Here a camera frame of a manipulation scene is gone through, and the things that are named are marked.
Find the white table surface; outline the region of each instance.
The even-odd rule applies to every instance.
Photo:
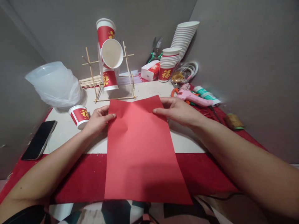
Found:
[[[136,100],[145,99],[151,96],[159,95],[162,96],[170,96],[171,91],[173,90],[173,86],[171,82],[144,82],[135,84],[135,94],[137,95]],[[95,92],[94,89],[84,90],[86,93],[86,99],[82,103],[87,108],[87,111],[92,115],[93,111],[96,108],[109,104],[109,101],[102,101],[94,103],[95,100]],[[130,85],[119,86],[118,90],[111,91],[102,91],[100,94],[101,99],[108,98],[118,98],[118,97],[127,97],[132,96]],[[133,102],[134,99],[124,100],[127,102]],[[54,151],[65,142],[67,142],[71,137],[80,132],[76,128],[72,118],[69,116],[68,112],[57,111],[57,109],[53,109],[46,121],[56,120],[57,126],[53,131],[44,154],[49,154]],[[173,141],[174,150],[176,153],[204,153],[204,147],[196,138],[195,134],[187,127],[181,126],[180,124],[169,121],[169,127],[171,132],[171,138]],[[107,128],[102,131],[102,134],[95,139],[95,141],[89,146],[86,153],[90,154],[106,154],[107,153]]]

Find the gray wall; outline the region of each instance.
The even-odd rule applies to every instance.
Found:
[[[49,61],[62,61],[81,78],[90,77],[82,66],[88,48],[90,60],[97,60],[96,21],[109,18],[116,24],[115,39],[124,40],[131,69],[140,69],[152,52],[155,36],[163,36],[170,47],[178,23],[189,21],[196,0],[9,0],[28,29],[46,52]],[[126,64],[121,66],[126,72]]]
[[[299,163],[299,2],[198,0],[187,60],[202,85],[270,152]]]
[[[44,60],[0,8],[0,180],[6,179],[49,110],[25,80]]]

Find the hot glue gun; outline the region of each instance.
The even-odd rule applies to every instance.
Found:
[[[200,98],[197,95],[194,95],[189,89],[190,89],[189,84],[185,83],[180,88],[180,91],[178,92],[177,97],[183,101],[189,100],[189,101],[191,101],[197,105],[203,106],[203,107],[211,106],[213,104],[212,100],[205,100],[203,98]]]

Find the left hand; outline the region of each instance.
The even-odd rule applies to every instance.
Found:
[[[95,109],[85,128],[83,129],[83,132],[89,136],[98,136],[103,128],[107,125],[108,121],[116,117],[116,114],[108,114],[108,110],[109,105]]]

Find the black phone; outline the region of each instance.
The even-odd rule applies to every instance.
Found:
[[[49,136],[54,131],[56,124],[57,121],[45,121],[40,125],[21,160],[37,160],[42,156]]]

